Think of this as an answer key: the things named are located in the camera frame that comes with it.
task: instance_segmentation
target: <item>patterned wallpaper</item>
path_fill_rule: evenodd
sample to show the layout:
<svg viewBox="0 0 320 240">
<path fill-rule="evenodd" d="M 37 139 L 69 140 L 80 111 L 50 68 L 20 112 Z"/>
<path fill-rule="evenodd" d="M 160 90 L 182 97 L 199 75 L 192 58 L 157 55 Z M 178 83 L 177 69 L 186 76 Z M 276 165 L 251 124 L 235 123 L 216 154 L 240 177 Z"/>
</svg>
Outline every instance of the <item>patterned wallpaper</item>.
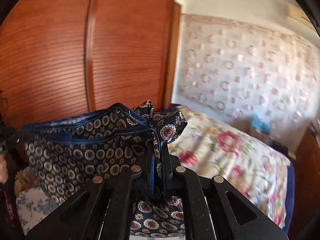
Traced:
<svg viewBox="0 0 320 240">
<path fill-rule="evenodd" d="M 295 151 L 318 108 L 319 50 L 297 34 L 225 18 L 185 14 L 181 24 L 178 93 L 230 124 L 248 127 L 257 113 Z"/>
</svg>

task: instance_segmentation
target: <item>black paisley fabric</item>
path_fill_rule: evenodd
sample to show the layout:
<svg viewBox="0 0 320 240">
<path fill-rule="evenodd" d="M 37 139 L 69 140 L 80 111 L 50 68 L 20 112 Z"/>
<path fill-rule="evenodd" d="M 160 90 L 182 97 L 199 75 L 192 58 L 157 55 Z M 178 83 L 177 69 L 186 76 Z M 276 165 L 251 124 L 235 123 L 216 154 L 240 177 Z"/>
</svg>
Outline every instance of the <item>black paisley fabric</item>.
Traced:
<svg viewBox="0 0 320 240">
<path fill-rule="evenodd" d="M 117 103 L 63 120 L 26 124 L 24 130 L 37 133 L 37 137 L 25 147 L 31 170 L 58 204 L 94 176 L 108 179 L 130 168 L 137 156 L 152 147 L 155 194 L 135 204 L 131 234 L 177 236 L 184 230 L 182 201 L 161 195 L 161 149 L 177 139 L 186 125 L 180 111 L 156 113 L 150 101 L 133 110 Z"/>
</svg>

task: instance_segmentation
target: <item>wooden furniture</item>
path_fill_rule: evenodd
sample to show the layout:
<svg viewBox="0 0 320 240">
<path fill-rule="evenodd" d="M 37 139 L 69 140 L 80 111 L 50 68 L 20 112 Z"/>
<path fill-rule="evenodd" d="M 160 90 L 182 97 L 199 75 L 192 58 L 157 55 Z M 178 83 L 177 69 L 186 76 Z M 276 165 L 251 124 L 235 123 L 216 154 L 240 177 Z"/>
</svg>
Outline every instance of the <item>wooden furniture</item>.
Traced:
<svg viewBox="0 0 320 240">
<path fill-rule="evenodd" d="M 320 205 L 320 149 L 307 130 L 296 152 L 294 210 L 289 239 L 294 239 Z"/>
<path fill-rule="evenodd" d="M 174 0 L 19 0 L 0 26 L 7 126 L 163 106 Z M 0 112 L 4 104 L 0 102 Z"/>
</svg>

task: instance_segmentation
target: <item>wooden wardrobe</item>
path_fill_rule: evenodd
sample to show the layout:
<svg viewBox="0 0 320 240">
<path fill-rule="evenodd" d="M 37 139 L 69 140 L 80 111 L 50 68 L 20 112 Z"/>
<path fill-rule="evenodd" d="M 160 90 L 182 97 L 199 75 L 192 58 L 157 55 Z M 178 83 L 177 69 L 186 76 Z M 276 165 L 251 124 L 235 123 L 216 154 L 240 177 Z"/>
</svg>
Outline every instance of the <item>wooden wardrobe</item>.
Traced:
<svg viewBox="0 0 320 240">
<path fill-rule="evenodd" d="M 7 126 L 163 104 L 174 0 L 19 0 L 0 26 Z"/>
</svg>

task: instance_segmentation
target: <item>floral blanket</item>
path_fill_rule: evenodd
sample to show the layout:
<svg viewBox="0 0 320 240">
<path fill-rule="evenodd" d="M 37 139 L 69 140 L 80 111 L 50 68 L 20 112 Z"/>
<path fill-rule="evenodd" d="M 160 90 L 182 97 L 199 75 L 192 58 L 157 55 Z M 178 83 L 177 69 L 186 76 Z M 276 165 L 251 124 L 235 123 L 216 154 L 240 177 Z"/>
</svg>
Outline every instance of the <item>floral blanket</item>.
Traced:
<svg viewBox="0 0 320 240">
<path fill-rule="evenodd" d="M 290 161 L 261 141 L 206 114 L 178 106 L 188 121 L 170 154 L 198 175 L 221 175 L 274 223 L 284 227 Z"/>
</svg>

